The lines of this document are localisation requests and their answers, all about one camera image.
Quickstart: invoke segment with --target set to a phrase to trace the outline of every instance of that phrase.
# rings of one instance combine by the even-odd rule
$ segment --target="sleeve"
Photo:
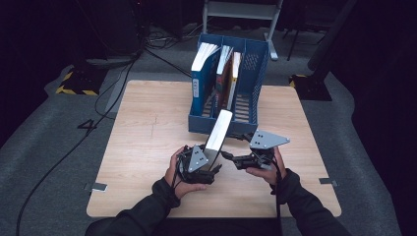
[[[316,196],[301,186],[300,177],[290,169],[287,169],[287,175],[278,185],[277,192],[276,202],[288,204],[302,235],[351,235]]]
[[[160,221],[172,208],[180,206],[180,200],[162,178],[152,186],[152,194],[142,199],[133,208],[122,210],[102,235],[151,235]]]

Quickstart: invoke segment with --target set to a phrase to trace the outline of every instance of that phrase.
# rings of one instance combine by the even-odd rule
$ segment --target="hand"
[[[178,162],[177,154],[179,154],[183,149],[184,149],[184,147],[179,148],[171,156],[171,161],[169,162],[169,168],[166,170],[165,177],[164,177],[165,181],[166,181],[166,183],[168,183],[168,185],[171,185],[172,181],[174,179],[175,168],[176,168],[177,162]],[[184,183],[184,182],[182,182],[181,177],[178,176],[178,175],[175,178],[174,186],[177,186],[175,188],[175,196],[177,196],[178,199],[182,199],[182,197],[184,197],[186,194],[188,194],[190,192],[195,192],[195,191],[200,191],[200,190],[205,190],[206,189],[205,184],[187,184],[187,183]]]
[[[285,170],[284,161],[282,160],[282,156],[281,156],[281,153],[279,152],[278,147],[273,147],[273,153],[275,155],[274,159],[276,163],[278,164],[279,172],[281,172],[281,177],[283,179],[286,176],[286,170]],[[246,172],[254,176],[264,178],[264,180],[267,181],[267,183],[274,186],[276,185],[276,167],[273,164],[271,165],[271,167],[272,167],[272,170],[248,167],[246,169]]]

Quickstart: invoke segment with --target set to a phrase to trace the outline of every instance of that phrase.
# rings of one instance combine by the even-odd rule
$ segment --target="blue file organizer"
[[[268,64],[268,43],[206,33],[200,35],[199,46],[202,42],[218,46],[229,45],[234,51],[242,53],[237,88],[231,108],[233,118],[227,134],[241,135],[255,132],[258,128],[258,98]],[[195,107],[192,105],[188,116],[189,132],[209,135],[216,121],[213,117],[212,99],[209,98],[206,102],[201,116],[193,115],[193,109]]]

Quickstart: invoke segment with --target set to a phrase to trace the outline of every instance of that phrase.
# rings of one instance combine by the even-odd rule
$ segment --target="gray carpet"
[[[213,33],[263,39],[262,32],[216,31]],[[282,32],[273,38],[281,56],[269,61],[264,85],[288,86],[288,76],[310,75],[307,62],[315,46],[297,44],[292,59],[286,54],[292,35],[282,40]],[[300,40],[313,41],[317,36],[300,34]],[[197,39],[180,42],[169,49],[153,52],[171,63],[189,70],[194,59]],[[101,116],[120,92],[126,70],[110,70],[101,87],[104,92],[113,83],[116,87],[97,96],[56,94],[55,90],[71,66],[63,68],[62,74],[45,85],[49,97],[22,124],[0,150],[0,235],[14,235],[17,217],[26,196],[42,176],[60,160],[78,141],[86,130],[77,127]],[[168,64],[144,53],[135,63],[128,80],[188,81],[189,79]],[[302,101],[319,150],[335,187],[342,215],[338,219],[353,235],[400,235],[389,193],[364,151],[350,116],[354,103],[350,93],[332,75],[326,85],[333,101]],[[108,116],[117,115],[114,106]],[[95,180],[102,160],[113,120],[103,119],[94,130],[54,170],[30,199],[22,219],[21,235],[84,235],[94,221],[86,214],[89,192],[85,184]],[[300,235],[293,218],[284,218],[284,235]]]

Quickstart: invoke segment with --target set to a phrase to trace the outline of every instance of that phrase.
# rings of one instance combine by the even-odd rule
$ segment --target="cable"
[[[190,78],[191,78],[191,74],[190,74],[189,72],[185,71],[184,69],[182,69],[182,68],[180,68],[180,67],[178,67],[178,66],[176,66],[176,65],[174,65],[174,64],[172,64],[172,63],[170,63],[169,61],[167,61],[167,60],[165,60],[165,59],[161,58],[160,56],[158,56],[158,55],[154,54],[153,52],[149,51],[147,48],[145,49],[145,51],[146,51],[147,53],[149,53],[150,55],[152,55],[152,56],[154,56],[154,57],[158,58],[159,60],[161,60],[161,61],[163,61],[163,62],[167,63],[168,65],[172,66],[173,68],[177,69],[179,72],[181,72],[182,74],[186,75],[187,77],[190,77]]]
[[[93,126],[94,128],[96,128],[98,126],[98,124],[101,123],[101,121],[105,118],[105,116],[110,112],[110,110],[116,105],[117,100],[119,100],[120,96],[122,95],[123,89],[127,83],[127,79],[128,79],[128,75],[130,70],[132,69],[133,65],[135,64],[135,61],[132,62],[132,64],[130,65],[127,73],[126,73],[126,77],[125,77],[125,81],[123,82],[123,86],[120,89],[119,94],[117,95],[116,100],[113,102],[113,104],[110,106],[110,108],[104,113],[103,116],[101,116],[101,118],[95,123],[95,125]],[[37,184],[34,186],[34,188],[30,191],[30,193],[28,194],[27,198],[25,199],[24,204],[21,207],[21,210],[19,212],[19,216],[18,216],[18,221],[16,224],[16,236],[20,235],[20,228],[21,228],[21,221],[22,221],[22,216],[24,214],[25,211],[25,207],[28,204],[31,196],[34,194],[34,192],[37,190],[37,188],[42,184],[42,182],[46,179],[46,177],[48,177],[48,175],[62,162],[64,161],[64,159],[66,159],[88,136],[89,134],[95,129],[90,129],[87,131],[87,133],[58,161],[56,162],[47,172],[46,174],[43,175],[43,177],[37,182]]]

